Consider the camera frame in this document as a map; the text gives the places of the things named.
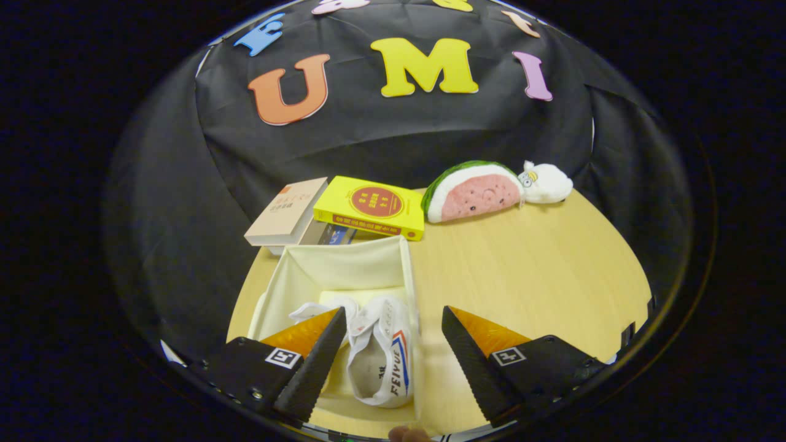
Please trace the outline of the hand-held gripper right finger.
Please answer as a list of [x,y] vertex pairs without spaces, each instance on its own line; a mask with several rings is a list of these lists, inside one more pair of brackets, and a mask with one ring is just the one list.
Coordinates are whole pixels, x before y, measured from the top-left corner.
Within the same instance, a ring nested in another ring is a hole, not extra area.
[[526,338],[454,306],[443,309],[442,331],[494,428],[542,419],[607,367],[553,334]]

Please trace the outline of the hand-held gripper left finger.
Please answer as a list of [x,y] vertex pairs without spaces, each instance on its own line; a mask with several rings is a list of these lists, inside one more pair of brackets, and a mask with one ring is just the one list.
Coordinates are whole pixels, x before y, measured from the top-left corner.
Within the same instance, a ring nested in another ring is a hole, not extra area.
[[332,309],[261,341],[233,339],[199,361],[196,375],[256,414],[306,422],[346,334],[345,313]]

